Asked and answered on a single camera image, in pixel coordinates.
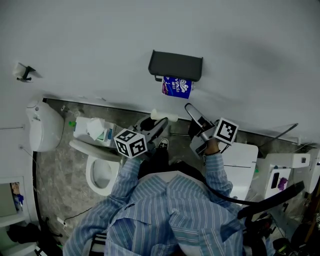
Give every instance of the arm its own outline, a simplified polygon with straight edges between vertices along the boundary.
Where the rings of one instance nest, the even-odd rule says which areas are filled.
[[[86,242],[107,229],[115,214],[128,204],[131,193],[138,184],[139,167],[138,159],[126,161],[118,173],[111,194],[94,206],[74,229],[63,247],[64,256],[82,255]]]
[[[204,154],[206,155],[206,183],[213,190],[229,197],[233,185],[227,179],[222,155],[219,152],[219,147],[215,139],[209,140]]]

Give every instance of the toilet paper holder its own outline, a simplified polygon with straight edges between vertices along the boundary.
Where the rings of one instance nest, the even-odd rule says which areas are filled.
[[[162,82],[160,77],[198,82],[202,76],[203,57],[152,51],[148,70],[157,82]]]
[[[27,82],[27,81],[31,81],[31,77],[28,77],[28,75],[29,75],[29,73],[30,72],[34,72],[34,71],[36,71],[34,68],[32,68],[32,67],[30,67],[30,66],[24,66],[24,65],[22,65],[21,63],[19,63],[21,66],[23,66],[23,67],[25,67],[25,71],[24,71],[24,73],[23,73],[23,75],[22,75],[22,77],[21,78],[19,78],[19,77],[17,77],[16,79],[18,80],[18,81],[21,81],[21,82]]]

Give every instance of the hand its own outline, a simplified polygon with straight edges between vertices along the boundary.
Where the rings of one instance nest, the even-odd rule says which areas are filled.
[[[205,155],[212,155],[219,152],[217,140],[215,138],[210,139],[207,143],[206,149],[204,150]]]

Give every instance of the wall hook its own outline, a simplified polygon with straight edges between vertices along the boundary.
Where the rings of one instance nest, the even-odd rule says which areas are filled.
[[[25,71],[24,71],[23,76],[21,78],[17,77],[16,79],[21,82],[31,81],[31,77],[28,77],[28,75],[30,72],[34,72],[34,71],[36,71],[34,68],[27,66],[27,67],[25,67]]]

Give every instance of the black strap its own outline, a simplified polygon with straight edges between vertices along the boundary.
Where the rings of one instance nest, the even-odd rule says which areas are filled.
[[[204,184],[208,187],[208,189],[214,194],[216,195],[218,198],[221,198],[225,201],[231,202],[231,203],[236,203],[236,204],[241,204],[241,205],[246,205],[246,206],[255,206],[257,204],[259,204],[258,202],[251,202],[251,201],[244,201],[244,200],[238,200],[232,197],[228,197],[225,196],[223,194],[220,194],[218,191],[212,189],[206,181],[204,181]]]
[[[104,256],[105,253],[102,251],[102,252],[97,252],[97,251],[90,251],[90,254],[89,256]]]
[[[256,203],[255,205],[243,208],[238,212],[238,219],[240,220],[247,216],[252,216],[254,214],[261,213],[265,210],[278,206],[284,203],[285,201],[288,201],[289,199],[294,198],[302,190],[304,190],[304,188],[305,188],[305,185],[303,181],[293,184],[274,196],[271,196],[265,200],[262,200]]]

